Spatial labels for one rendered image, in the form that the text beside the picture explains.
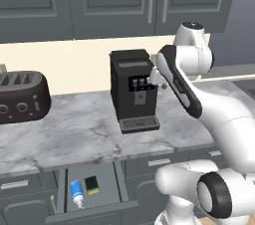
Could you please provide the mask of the blue white soap dispenser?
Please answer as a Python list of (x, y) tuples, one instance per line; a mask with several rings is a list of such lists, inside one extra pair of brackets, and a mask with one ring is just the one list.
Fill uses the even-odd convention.
[(74, 180), (70, 183), (73, 202), (80, 208), (84, 209), (84, 192), (82, 184), (79, 180)]

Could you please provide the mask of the black toaster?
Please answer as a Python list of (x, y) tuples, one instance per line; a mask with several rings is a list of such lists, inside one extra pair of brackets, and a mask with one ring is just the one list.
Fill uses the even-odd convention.
[(42, 73), (0, 73), (0, 124), (41, 119), (51, 104), (48, 82)]

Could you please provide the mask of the black coffee machine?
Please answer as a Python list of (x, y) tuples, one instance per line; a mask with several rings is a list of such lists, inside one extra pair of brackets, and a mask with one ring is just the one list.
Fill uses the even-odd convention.
[(157, 86), (149, 82), (153, 63), (145, 49), (111, 51), (111, 95), (122, 133), (157, 130)]

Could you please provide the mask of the grey lower cupboard door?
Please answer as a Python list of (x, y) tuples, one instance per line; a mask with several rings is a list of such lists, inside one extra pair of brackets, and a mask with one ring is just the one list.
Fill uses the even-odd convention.
[(154, 175), (131, 177), (126, 180), (130, 200), (136, 200), (138, 207), (127, 211), (124, 225), (153, 225), (156, 217), (167, 204), (167, 195), (161, 194), (154, 182)]
[(0, 225), (45, 225), (52, 208), (45, 200), (6, 204), (0, 210)]

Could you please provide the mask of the open grey drawer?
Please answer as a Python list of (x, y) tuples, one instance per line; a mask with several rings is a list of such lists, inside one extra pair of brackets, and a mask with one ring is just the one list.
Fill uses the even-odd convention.
[[(89, 195), (85, 179), (95, 176), (99, 192)], [(73, 202), (70, 183), (79, 180), (84, 191), (84, 209)], [(59, 172), (56, 214), (46, 218), (46, 225), (122, 225), (123, 214), (137, 208), (128, 199), (125, 177), (119, 162), (61, 169)]]

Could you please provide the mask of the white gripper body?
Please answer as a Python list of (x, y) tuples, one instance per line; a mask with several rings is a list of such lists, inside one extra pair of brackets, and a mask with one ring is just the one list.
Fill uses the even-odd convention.
[(153, 67), (149, 75), (149, 82), (156, 85), (163, 85), (165, 83), (165, 78), (161, 75), (157, 67)]

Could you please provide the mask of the green yellow sponge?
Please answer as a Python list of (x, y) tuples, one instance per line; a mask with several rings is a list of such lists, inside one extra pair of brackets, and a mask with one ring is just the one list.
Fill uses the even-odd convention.
[(95, 175), (85, 179), (86, 190), (89, 195), (94, 195), (100, 192), (100, 187)]

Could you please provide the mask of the grey drawer front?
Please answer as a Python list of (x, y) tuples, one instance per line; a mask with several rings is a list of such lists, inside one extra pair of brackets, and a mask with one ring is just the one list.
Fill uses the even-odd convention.
[(136, 159), (130, 159), (125, 161), (125, 176), (126, 177), (134, 177), (134, 176), (142, 176), (147, 174), (154, 174), (156, 170), (163, 165), (159, 166), (148, 166), (147, 162), (150, 160), (157, 159), (165, 159), (169, 158), (171, 163), (177, 163), (186, 161), (188, 159), (189, 152), (173, 152), (169, 154), (156, 155), (156, 156), (147, 156)]
[(209, 154), (209, 151), (219, 150), (216, 146), (212, 147), (206, 147), (206, 148), (199, 148), (199, 149), (192, 149), (189, 153), (189, 159), (195, 160), (195, 159), (209, 159), (212, 160), (215, 163), (221, 163), (224, 162), (225, 159), (221, 155), (218, 156), (211, 156)]
[(15, 201), (25, 199), (34, 194), (55, 190), (57, 188), (57, 179), (58, 174), (54, 171), (0, 178), (0, 185), (2, 183), (29, 180), (29, 185), (26, 187), (0, 189), (0, 200)]

